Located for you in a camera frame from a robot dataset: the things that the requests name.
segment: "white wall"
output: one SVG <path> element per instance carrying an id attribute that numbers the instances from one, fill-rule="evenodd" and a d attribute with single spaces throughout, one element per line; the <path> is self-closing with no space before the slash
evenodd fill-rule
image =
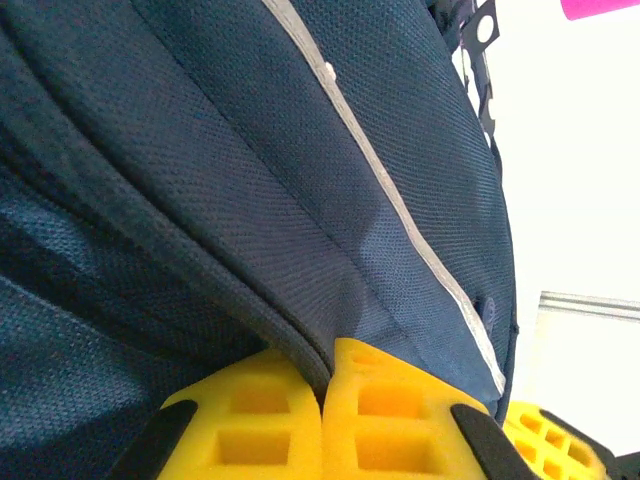
<path id="1" fill-rule="evenodd" d="M 640 300 L 640 7 L 569 22 L 560 0 L 497 0 L 487 50 L 530 376 L 541 290 Z"/>
<path id="2" fill-rule="evenodd" d="M 522 397 L 610 448 L 640 451 L 640 323 L 541 312 Z"/>

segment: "navy mesh fabric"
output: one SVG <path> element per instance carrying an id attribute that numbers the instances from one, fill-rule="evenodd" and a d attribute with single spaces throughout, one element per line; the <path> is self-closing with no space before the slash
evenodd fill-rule
<path id="1" fill-rule="evenodd" d="M 399 49 L 435 82 L 414 97 L 397 85 L 420 105 L 407 120 L 390 103 L 407 108 L 402 95 L 376 90 L 379 62 L 362 30 L 349 41 L 362 47 L 373 83 L 358 78 L 352 59 L 347 84 L 336 61 L 427 239 L 474 300 L 493 299 L 483 309 L 500 347 L 512 292 L 498 291 L 505 284 L 491 274 L 510 265 L 506 216 L 446 48 L 423 4 L 418 13 L 400 2 L 402 15 L 382 23 L 385 9 L 340 5 L 340 20 L 301 8 L 329 60 L 324 22 L 364 28 L 370 15 L 372 35 L 389 31 L 382 53 Z M 0 306 L 11 318 L 0 328 L 23 332 L 6 337 L 10 361 L 0 367 L 0 411 L 12 412 L 0 448 L 9 477 L 104 473 L 171 391 L 263 341 L 287 353 L 320 396 L 335 337 L 355 336 L 495 412 L 500 394 L 458 306 L 260 2 L 22 1 L 0 15 Z M 427 33 L 401 35 L 417 27 Z M 415 82 L 412 68 L 403 75 Z M 371 92 L 390 98 L 376 110 Z M 498 244 L 474 247 L 464 235 Z M 54 353 L 32 352 L 50 337 Z M 101 378 L 117 388 L 103 391 Z M 84 384 L 74 390 L 75 382 Z M 92 440 L 82 443 L 85 435 Z"/>
<path id="2" fill-rule="evenodd" d="M 515 288 L 500 176 L 428 10 L 419 0 L 293 3 L 418 228 L 485 313 L 504 366 Z"/>

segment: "backpack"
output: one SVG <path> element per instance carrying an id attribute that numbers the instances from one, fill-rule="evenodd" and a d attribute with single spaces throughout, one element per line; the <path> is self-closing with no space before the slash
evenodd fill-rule
<path id="1" fill-rule="evenodd" d="M 3 2 L 6 477 L 99 478 L 267 347 L 322 401 L 337 337 L 504 418 L 509 225 L 438 4 Z"/>

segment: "yellow foam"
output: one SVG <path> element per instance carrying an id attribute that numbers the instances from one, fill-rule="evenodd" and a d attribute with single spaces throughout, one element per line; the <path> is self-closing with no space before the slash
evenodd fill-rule
<path id="1" fill-rule="evenodd" d="M 482 404 L 397 358 L 336 341 L 322 424 L 325 480 L 484 480 L 450 408 Z"/>
<path id="2" fill-rule="evenodd" d="M 191 399 L 193 419 L 159 480 L 319 480 L 320 410 L 279 352 L 231 365 L 169 397 Z"/>

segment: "black plastic tab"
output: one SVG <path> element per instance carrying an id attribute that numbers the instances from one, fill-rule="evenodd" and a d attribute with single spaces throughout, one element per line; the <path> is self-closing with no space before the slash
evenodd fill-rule
<path id="1" fill-rule="evenodd" d="M 620 480 L 640 480 L 640 452 L 617 457 L 616 463 L 620 469 Z"/>
<path id="2" fill-rule="evenodd" d="M 493 31 L 485 42 L 481 42 L 478 38 L 478 27 L 485 17 L 491 17 L 493 20 Z M 462 44 L 469 52 L 469 57 L 473 62 L 478 56 L 484 52 L 489 45 L 500 37 L 500 29 L 498 28 L 498 15 L 496 13 L 495 0 L 487 0 L 473 14 L 469 22 L 462 29 Z"/>
<path id="3" fill-rule="evenodd" d="M 539 480 L 493 418 L 464 404 L 451 414 L 487 480 Z"/>
<path id="4" fill-rule="evenodd" d="M 542 415 L 547 420 L 555 423 L 559 427 L 565 429 L 571 435 L 578 437 L 584 443 L 588 444 L 593 449 L 595 454 L 598 456 L 600 461 L 606 467 L 607 475 L 609 475 L 613 480 L 617 480 L 620 478 L 620 469 L 618 468 L 616 457 L 613 456 L 613 453 L 611 453 L 611 450 L 609 450 L 604 445 L 596 442 L 593 438 L 582 433 L 573 425 L 568 424 L 567 422 L 565 422 L 559 417 L 556 417 L 553 413 L 548 412 L 547 410 L 540 410 L 540 415 Z"/>
<path id="5" fill-rule="evenodd" d="M 155 480 L 198 410 L 193 400 L 182 400 L 158 411 L 111 468 L 109 480 Z"/>
<path id="6" fill-rule="evenodd" d="M 493 138 L 496 132 L 496 121 L 491 117 L 491 112 L 489 111 L 489 102 L 491 99 L 493 99 L 493 87 L 491 86 L 491 82 L 489 82 L 480 100 L 478 116 L 480 117 L 480 123 L 484 131 L 487 132 L 489 137 Z"/>

